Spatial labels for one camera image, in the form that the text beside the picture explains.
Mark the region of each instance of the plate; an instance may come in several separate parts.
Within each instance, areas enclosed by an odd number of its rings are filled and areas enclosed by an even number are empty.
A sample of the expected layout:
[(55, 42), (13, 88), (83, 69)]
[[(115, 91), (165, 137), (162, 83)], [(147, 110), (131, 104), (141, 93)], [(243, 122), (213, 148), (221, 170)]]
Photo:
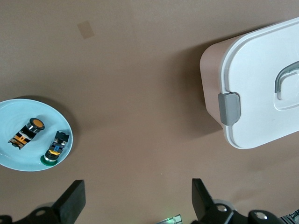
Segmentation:
[[(40, 119), (45, 129), (37, 133), (19, 150), (8, 141), (29, 122), (30, 118)], [(40, 171), (51, 168), (42, 164), (40, 158), (49, 149), (56, 131), (69, 135), (69, 140), (57, 164), (66, 158), (73, 144), (71, 127), (64, 116), (53, 107), (39, 101), (11, 99), (0, 102), (0, 124), (0, 164), (7, 168), (20, 171)]]

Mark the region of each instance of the screw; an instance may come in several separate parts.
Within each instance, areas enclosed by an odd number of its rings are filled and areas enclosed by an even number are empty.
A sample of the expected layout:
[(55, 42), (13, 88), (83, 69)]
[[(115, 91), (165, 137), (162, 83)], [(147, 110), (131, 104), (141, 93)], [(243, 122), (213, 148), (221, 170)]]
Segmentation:
[(222, 212), (226, 212), (228, 209), (224, 206), (224, 205), (222, 205), (222, 204), (219, 204), (219, 205), (217, 205), (217, 209), (218, 209), (218, 211), (222, 211)]
[(262, 219), (262, 220), (268, 219), (268, 217), (260, 211), (255, 212), (255, 215), (256, 215), (256, 217), (258, 217), (259, 219)]
[(45, 213), (46, 211), (45, 210), (39, 210), (37, 213), (36, 213), (36, 216), (41, 216)]

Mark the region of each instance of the gray clip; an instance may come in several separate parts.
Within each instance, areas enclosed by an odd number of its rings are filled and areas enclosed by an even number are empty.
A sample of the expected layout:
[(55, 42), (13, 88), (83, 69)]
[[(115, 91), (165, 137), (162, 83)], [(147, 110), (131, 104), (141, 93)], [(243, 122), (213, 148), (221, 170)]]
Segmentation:
[(220, 119), (227, 126), (236, 123), (241, 116), (240, 97), (236, 93), (218, 95)]

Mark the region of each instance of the white plastic container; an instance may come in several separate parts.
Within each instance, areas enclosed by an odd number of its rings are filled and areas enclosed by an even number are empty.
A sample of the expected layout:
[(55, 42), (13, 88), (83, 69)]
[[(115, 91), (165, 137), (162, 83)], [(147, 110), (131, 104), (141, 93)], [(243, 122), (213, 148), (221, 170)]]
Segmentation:
[(200, 71), (207, 111), (232, 146), (299, 131), (299, 18), (212, 45)]

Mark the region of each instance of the tape piece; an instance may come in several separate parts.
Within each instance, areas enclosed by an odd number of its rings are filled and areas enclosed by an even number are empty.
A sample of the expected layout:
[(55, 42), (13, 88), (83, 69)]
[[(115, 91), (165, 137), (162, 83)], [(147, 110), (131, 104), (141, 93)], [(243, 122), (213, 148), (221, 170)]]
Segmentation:
[(83, 36), (83, 39), (87, 39), (94, 36), (94, 32), (92, 27), (89, 24), (89, 21), (79, 23), (77, 24), (77, 26), (79, 28), (81, 35)]

